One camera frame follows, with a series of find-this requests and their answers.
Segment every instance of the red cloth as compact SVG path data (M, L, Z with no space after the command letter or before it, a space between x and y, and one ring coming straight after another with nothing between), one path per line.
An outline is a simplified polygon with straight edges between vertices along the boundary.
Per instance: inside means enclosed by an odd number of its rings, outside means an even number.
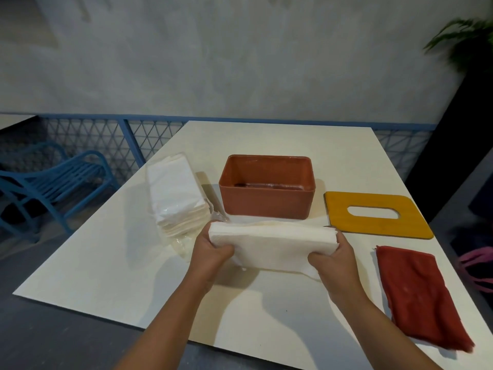
M433 255L377 247L382 286L392 321L407 336L471 353L474 343L460 321Z

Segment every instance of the blue chair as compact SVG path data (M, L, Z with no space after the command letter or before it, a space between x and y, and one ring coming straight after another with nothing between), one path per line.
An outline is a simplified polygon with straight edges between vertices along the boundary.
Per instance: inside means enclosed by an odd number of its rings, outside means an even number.
M46 207L70 235L73 231L67 224L67 218L80 211L89 201L102 193L107 187L112 186L117 190L120 185L101 153L95 150L89 150L69 158L65 150L55 142L42 142L21 149L0 158L0 163L9 163L18 158L26 158L26 155L39 152L41 149L48 147L54 149L52 151L52 157L55 152L59 154L60 162L57 165L34 173L0 171L0 190L10 202L16 205L17 209L25 217L26 223L32 233L37 234L39 232L39 224L31 218L23 205L29 200L36 199ZM84 184L96 182L99 183L99 186L64 214L55 209L54 203L58 203L69 197L69 195L75 193ZM37 241L37 236L18 230L1 218L0 227L5 228L17 236L34 242Z

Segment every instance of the left hand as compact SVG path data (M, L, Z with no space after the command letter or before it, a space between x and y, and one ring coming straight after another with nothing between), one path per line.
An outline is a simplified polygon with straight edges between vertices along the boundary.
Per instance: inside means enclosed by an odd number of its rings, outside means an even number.
M219 269L235 253L232 245L216 248L209 239L209 228L213 221L207 223L195 240L192 258L184 281L204 289L211 290Z

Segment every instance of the gray wall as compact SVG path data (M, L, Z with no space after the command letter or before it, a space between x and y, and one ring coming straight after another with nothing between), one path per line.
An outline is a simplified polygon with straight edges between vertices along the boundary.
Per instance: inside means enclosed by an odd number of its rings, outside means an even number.
M0 111L438 122L490 0L0 0Z

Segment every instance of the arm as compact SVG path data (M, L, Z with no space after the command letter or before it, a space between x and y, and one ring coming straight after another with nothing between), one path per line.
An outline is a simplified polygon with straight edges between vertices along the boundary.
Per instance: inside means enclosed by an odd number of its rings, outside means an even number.
M308 261L315 267L351 326L368 361L375 370L440 370L391 320L367 297L359 280L352 246L337 233L339 247L331 255L311 253Z
M188 272L156 318L116 365L115 370L172 370L178 368L200 302L211 289L232 246L214 248L208 223L193 248Z

